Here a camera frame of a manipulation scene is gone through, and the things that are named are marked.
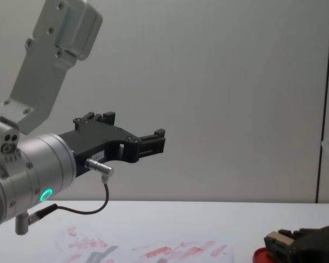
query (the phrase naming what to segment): label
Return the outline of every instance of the label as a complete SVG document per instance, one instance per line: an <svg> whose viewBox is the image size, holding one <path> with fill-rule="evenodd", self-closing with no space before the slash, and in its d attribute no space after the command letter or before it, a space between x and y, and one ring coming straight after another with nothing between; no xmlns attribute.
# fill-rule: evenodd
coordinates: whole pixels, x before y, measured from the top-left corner
<svg viewBox="0 0 329 263"><path fill-rule="evenodd" d="M97 161L97 162L104 158L105 158L105 151L101 151L101 152L98 152L98 153L92 155L92 160Z"/></svg>

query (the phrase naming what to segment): black object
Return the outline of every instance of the black object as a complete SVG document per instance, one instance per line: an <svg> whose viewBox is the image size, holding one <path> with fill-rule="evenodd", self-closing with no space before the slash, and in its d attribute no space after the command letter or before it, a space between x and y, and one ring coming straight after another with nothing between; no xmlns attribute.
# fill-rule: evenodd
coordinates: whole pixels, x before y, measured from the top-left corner
<svg viewBox="0 0 329 263"><path fill-rule="evenodd" d="M48 207L45 207L39 211L36 211L37 216L39 217L39 219L44 218L45 216L47 216L48 214L51 214L53 211L55 211L58 208L57 204L52 204Z"/></svg>
<svg viewBox="0 0 329 263"><path fill-rule="evenodd" d="M264 238L268 256L278 263L329 263L329 226L279 230Z"/></svg>
<svg viewBox="0 0 329 263"><path fill-rule="evenodd" d="M93 214L96 214L96 213L102 211L107 206L107 204L109 202L109 199L110 199L109 187L107 186L107 184L104 184L104 187L105 187L105 192L106 192L105 202L97 210L94 210L94 211L79 211L79 210L74 210L74 209L71 209L71 208L68 208L68 207L61 207L61 206L57 206L57 209L66 210L68 212L72 212L72 213L79 214L79 215L93 215Z"/></svg>
<svg viewBox="0 0 329 263"><path fill-rule="evenodd" d="M113 160L135 163L139 158L163 152L165 130L137 137L114 126L115 116L114 112L103 115L90 112L73 120L73 131L60 135L74 152L77 176L89 171L84 167L88 158L101 163Z"/></svg>

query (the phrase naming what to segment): table surface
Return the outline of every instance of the table surface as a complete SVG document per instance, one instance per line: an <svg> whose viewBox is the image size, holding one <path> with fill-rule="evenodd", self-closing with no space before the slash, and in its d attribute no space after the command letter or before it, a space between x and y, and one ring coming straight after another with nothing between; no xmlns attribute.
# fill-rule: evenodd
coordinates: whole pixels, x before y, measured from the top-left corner
<svg viewBox="0 0 329 263"><path fill-rule="evenodd" d="M102 201L46 201L29 212L57 203L79 210L93 210ZM76 215L58 210L17 236L14 220L0 225L0 262L28 262L34 251L70 226L104 221L114 226L157 227L230 236L236 263L252 262L263 238L281 228L319 228L329 225L329 204L137 202L111 201L95 215Z"/></svg>

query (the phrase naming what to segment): red container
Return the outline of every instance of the red container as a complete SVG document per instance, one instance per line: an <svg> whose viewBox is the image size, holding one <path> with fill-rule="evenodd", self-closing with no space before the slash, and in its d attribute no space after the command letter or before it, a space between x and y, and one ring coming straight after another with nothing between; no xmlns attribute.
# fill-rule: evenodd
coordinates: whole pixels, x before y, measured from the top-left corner
<svg viewBox="0 0 329 263"><path fill-rule="evenodd" d="M260 248L253 254L253 263L275 263L275 261L267 256L266 248Z"/></svg>

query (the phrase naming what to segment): red marking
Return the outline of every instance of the red marking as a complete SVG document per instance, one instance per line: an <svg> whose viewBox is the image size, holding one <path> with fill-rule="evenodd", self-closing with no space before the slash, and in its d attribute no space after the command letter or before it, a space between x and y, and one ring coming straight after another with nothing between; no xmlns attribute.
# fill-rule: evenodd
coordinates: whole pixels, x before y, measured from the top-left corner
<svg viewBox="0 0 329 263"><path fill-rule="evenodd" d="M204 252L204 250L202 248L198 248L198 247L193 247L190 248L187 252L184 253L183 256L180 257L180 259L187 259L191 256L197 256L198 254Z"/></svg>
<svg viewBox="0 0 329 263"><path fill-rule="evenodd" d="M177 246L173 250L177 250L178 248L187 248L187 247L189 247L191 245L195 245L196 243L197 243L197 241L191 241L191 242L186 242L186 243L182 242L179 246Z"/></svg>
<svg viewBox="0 0 329 263"><path fill-rule="evenodd" d="M215 241L207 241L207 242L203 245L202 249L203 249L203 250L207 250L208 248L210 248L210 247L213 246L214 244L215 244Z"/></svg>
<svg viewBox="0 0 329 263"><path fill-rule="evenodd" d="M74 261L76 259L79 259L81 256L82 256L82 254L75 254L75 255L69 257L68 259L66 259L65 262L68 263L68 262Z"/></svg>
<svg viewBox="0 0 329 263"><path fill-rule="evenodd" d="M171 248L163 247L163 248L159 248L154 251L148 252L145 256L150 259L150 258L153 258L154 256L158 256L163 253L168 254L169 251L171 251Z"/></svg>
<svg viewBox="0 0 329 263"><path fill-rule="evenodd" d="M216 249L215 251L213 251L213 252L211 253L211 256L218 256L221 252L223 252L223 250L224 250L226 247L227 247L227 245L223 245L223 246L221 246L220 248L218 248L218 249Z"/></svg>
<svg viewBox="0 0 329 263"><path fill-rule="evenodd" d="M68 228L68 235L70 237L76 237L77 236L76 228L75 227Z"/></svg>
<svg viewBox="0 0 329 263"><path fill-rule="evenodd" d="M99 247L101 247L101 248L106 248L107 247L107 244L104 241L102 241L100 238L98 238L98 243L99 243Z"/></svg>
<svg viewBox="0 0 329 263"><path fill-rule="evenodd" d="M78 248L78 249L87 249L88 248L88 244L82 241L75 241L72 244L68 245L70 248Z"/></svg>
<svg viewBox="0 0 329 263"><path fill-rule="evenodd" d="M78 248L78 249L87 249L87 248L106 248L107 244L98 238L97 241L94 239L84 238L82 241L75 241L68 245L70 248Z"/></svg>

